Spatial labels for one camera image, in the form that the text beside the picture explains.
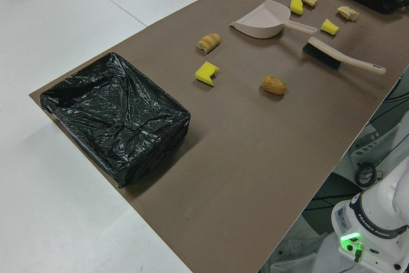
potato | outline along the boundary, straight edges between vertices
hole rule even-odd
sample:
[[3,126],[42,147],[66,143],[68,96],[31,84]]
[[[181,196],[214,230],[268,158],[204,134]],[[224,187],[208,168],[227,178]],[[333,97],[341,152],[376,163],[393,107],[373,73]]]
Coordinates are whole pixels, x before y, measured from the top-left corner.
[[264,76],[263,83],[261,86],[267,92],[270,92],[276,95],[283,95],[287,90],[287,86],[282,80],[274,76],[269,76],[269,75]]

hand brush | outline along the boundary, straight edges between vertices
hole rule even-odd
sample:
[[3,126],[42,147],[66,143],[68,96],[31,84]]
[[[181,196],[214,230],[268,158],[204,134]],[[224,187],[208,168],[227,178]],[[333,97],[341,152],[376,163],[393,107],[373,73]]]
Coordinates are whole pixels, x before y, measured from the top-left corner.
[[310,37],[308,43],[304,46],[302,51],[317,59],[324,65],[333,68],[334,70],[337,70],[341,63],[347,63],[349,65],[363,68],[364,70],[369,70],[370,72],[379,75],[382,75],[386,72],[386,68],[382,66],[348,57],[347,55],[343,54],[340,51],[337,51],[336,49],[313,36]]

brown table surface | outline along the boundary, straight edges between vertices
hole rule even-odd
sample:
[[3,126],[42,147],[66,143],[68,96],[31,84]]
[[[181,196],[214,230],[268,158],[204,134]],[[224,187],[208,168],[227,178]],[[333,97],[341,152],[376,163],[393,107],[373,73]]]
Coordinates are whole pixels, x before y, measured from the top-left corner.
[[[321,65],[302,53],[303,33],[285,29],[258,40],[229,26],[263,1],[200,0],[109,50],[192,114],[176,154],[118,191],[194,273],[257,272],[409,63],[404,10],[382,15],[352,0],[319,0],[291,15],[318,29],[325,18],[339,25],[335,37],[316,36],[387,68],[375,75]],[[360,12],[359,20],[336,15],[342,5]],[[205,56],[195,46],[208,33],[222,43]],[[194,78],[205,61],[220,67],[214,88]],[[288,85],[283,97],[260,88],[270,74]],[[57,81],[31,96],[38,102]]]

green indicator light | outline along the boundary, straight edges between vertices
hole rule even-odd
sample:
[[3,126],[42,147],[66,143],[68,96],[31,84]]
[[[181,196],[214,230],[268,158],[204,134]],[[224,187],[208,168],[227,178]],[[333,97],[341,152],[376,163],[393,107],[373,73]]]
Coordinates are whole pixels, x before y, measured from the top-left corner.
[[359,238],[360,236],[361,236],[360,233],[351,233],[349,235],[342,236],[340,238],[340,240],[341,241],[348,241],[348,240],[353,239],[353,238]]

